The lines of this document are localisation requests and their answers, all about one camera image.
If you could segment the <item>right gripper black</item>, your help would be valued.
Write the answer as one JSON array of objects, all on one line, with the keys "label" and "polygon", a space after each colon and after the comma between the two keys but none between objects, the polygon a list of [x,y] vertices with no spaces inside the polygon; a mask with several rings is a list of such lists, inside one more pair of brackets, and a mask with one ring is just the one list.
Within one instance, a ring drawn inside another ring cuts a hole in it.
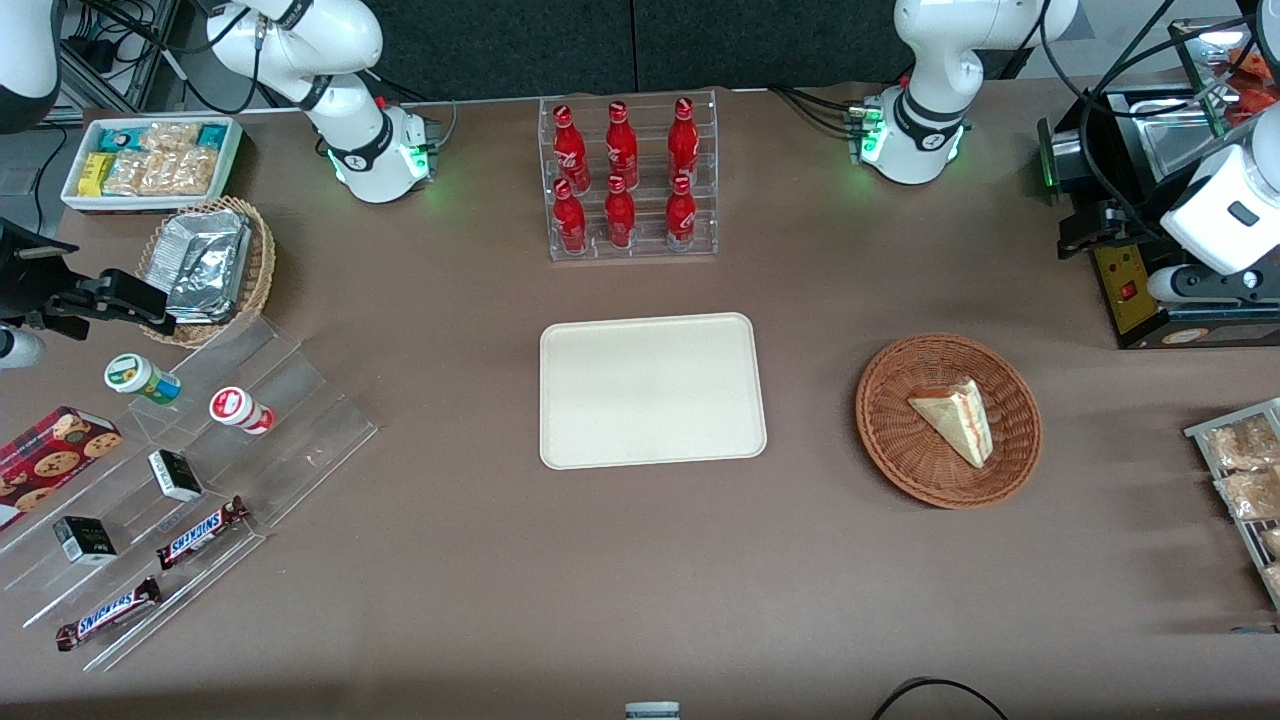
[{"label": "right gripper black", "polygon": [[177,319],[168,311],[169,296],[119,269],[79,282],[64,255],[77,252],[61,243],[1,222],[1,319],[29,325],[73,341],[86,341],[95,320],[129,322],[172,337]]}]

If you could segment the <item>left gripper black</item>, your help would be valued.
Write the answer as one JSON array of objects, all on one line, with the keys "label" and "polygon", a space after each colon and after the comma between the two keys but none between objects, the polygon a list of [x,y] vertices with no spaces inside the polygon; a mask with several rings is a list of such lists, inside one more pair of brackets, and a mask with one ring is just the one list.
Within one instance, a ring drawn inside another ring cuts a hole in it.
[{"label": "left gripper black", "polygon": [[1171,202],[1142,202],[1124,209],[1117,201],[1085,205],[1085,220],[1059,223],[1057,260],[1068,260],[1108,234],[1129,234],[1146,269],[1183,264],[1181,245],[1160,224]]}]

